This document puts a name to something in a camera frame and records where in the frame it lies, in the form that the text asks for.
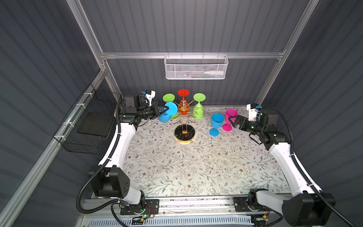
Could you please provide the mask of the pink wine glass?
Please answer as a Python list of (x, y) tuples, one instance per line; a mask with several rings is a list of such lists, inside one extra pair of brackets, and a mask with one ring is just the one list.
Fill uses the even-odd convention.
[(231, 125), (231, 121), (229, 120), (230, 117), (232, 116), (237, 116), (238, 115), (238, 111), (235, 109), (228, 109), (226, 110), (226, 115), (225, 115), (225, 121), (226, 123), (222, 126), (224, 131), (231, 131), (232, 130), (232, 125)]

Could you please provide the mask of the green wine glass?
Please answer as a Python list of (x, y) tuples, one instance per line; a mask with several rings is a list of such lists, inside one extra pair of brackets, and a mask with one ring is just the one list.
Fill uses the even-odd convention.
[(177, 106), (177, 112), (176, 112), (176, 114), (172, 115), (171, 119), (177, 118), (180, 114), (179, 114), (179, 105), (175, 102), (175, 95), (174, 94), (171, 94), (171, 93), (165, 94), (163, 96), (163, 101), (166, 102), (166, 103), (173, 102), (174, 104), (176, 104), (176, 106)]
[(196, 93), (194, 96), (194, 101), (196, 102), (196, 105), (193, 108), (192, 116), (196, 120), (201, 120), (204, 118), (205, 110), (201, 102), (205, 101), (206, 96), (202, 93)]

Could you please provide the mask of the gold wine glass rack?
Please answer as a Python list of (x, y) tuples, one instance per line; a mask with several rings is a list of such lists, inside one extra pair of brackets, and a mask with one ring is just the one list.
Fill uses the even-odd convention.
[(192, 116), (193, 109), (187, 115), (179, 115), (179, 119), (174, 123), (176, 129), (174, 131), (175, 138), (181, 143), (190, 143), (194, 138), (196, 131), (193, 124), (196, 124), (196, 119)]

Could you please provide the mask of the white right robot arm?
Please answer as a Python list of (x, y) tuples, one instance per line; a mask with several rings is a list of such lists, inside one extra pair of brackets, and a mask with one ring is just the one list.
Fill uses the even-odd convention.
[(292, 142), (283, 132), (277, 131), (277, 116), (269, 117), (261, 107), (247, 108), (248, 117), (228, 117), (234, 128), (258, 136), (275, 158), (288, 182), (291, 198), (268, 189), (251, 189), (246, 200), (252, 211), (267, 208), (279, 214), (293, 227), (324, 226), (336, 202), (332, 194), (324, 193), (308, 175), (292, 149)]

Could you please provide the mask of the blue wine glass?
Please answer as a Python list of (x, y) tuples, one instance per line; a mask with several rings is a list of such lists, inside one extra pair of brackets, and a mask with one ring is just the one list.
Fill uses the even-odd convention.
[(162, 123), (167, 123), (171, 119), (172, 115), (176, 114), (177, 112), (177, 106), (173, 102), (168, 102), (165, 105), (169, 107), (169, 111), (167, 112), (169, 116), (159, 116), (158, 120)]
[(222, 114), (213, 114), (211, 118), (211, 126), (209, 133), (211, 136), (216, 137), (219, 135), (219, 128), (222, 126), (224, 122), (224, 116)]

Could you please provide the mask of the red wine glass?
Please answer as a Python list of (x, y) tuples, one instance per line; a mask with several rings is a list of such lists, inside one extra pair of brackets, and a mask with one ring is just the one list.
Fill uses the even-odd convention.
[(180, 115), (187, 115), (188, 113), (190, 113), (190, 105), (185, 97), (190, 94), (190, 91), (187, 89), (181, 89), (177, 93), (179, 96), (182, 97), (181, 101), (178, 104), (178, 113)]

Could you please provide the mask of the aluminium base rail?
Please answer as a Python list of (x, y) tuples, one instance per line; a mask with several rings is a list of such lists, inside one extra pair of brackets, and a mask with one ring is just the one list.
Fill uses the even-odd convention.
[(249, 205), (247, 195), (149, 197), (133, 211), (124, 202), (81, 215), (78, 227), (287, 227), (274, 210)]

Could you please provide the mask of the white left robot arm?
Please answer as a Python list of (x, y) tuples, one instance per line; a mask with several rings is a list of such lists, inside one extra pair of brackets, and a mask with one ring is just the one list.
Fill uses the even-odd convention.
[(161, 105), (151, 102), (145, 95), (134, 96), (134, 107), (126, 107), (122, 99), (116, 106), (116, 128), (110, 147), (99, 162), (98, 167), (90, 169), (90, 185), (95, 196), (117, 198), (130, 205), (143, 205), (145, 196), (141, 190), (130, 185), (130, 179), (123, 171), (123, 165), (131, 139), (141, 120), (153, 120), (175, 114), (178, 107), (168, 102)]

